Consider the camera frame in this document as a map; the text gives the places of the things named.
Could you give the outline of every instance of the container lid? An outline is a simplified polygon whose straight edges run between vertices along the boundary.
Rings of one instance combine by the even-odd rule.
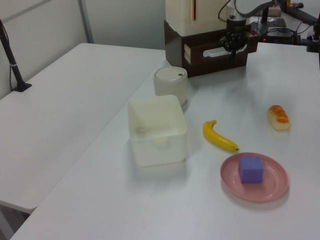
[[[186,75],[186,73],[187,71],[184,68],[177,66],[166,66],[160,68],[154,76],[160,80],[172,81],[183,78]]]

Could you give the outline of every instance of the pink plate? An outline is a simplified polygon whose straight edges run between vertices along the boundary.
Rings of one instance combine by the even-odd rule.
[[[263,165],[262,183],[242,184],[238,172],[241,156],[259,156]],[[268,202],[280,197],[288,188],[284,168],[272,158],[254,152],[228,157],[221,165],[220,175],[226,187],[238,197],[252,202]]]

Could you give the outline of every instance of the white container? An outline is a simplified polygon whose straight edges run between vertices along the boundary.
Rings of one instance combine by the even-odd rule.
[[[188,73],[182,67],[166,66],[153,76],[154,92],[157,96],[175,95],[182,106],[187,99]]]
[[[186,158],[188,128],[176,96],[153,96],[130,101],[128,125],[137,164],[177,163]]]

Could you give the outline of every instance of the brown box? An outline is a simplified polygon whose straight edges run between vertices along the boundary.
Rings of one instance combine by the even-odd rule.
[[[248,35],[250,35],[251,26],[247,25],[246,28]],[[221,47],[220,38],[225,33],[226,30],[222,29],[180,36],[169,26],[167,21],[164,21],[165,57],[172,66],[186,69],[188,77],[245,66],[248,54],[257,51],[258,35],[250,35],[246,49],[237,53],[235,59],[231,59],[230,55],[203,56],[205,50]]]

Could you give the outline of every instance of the white table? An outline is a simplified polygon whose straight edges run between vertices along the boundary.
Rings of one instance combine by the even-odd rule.
[[[0,205],[31,213],[163,57],[80,44],[0,100]]]
[[[153,74],[130,99],[154,95]],[[135,164],[127,104],[107,124],[12,240],[301,240],[320,235],[320,73],[318,54],[302,46],[259,43],[247,66],[189,79],[187,158]],[[289,131],[267,109],[282,105]],[[230,193],[220,166],[231,156],[202,135],[205,121],[241,152],[270,156],[285,168],[289,191],[253,203]]]

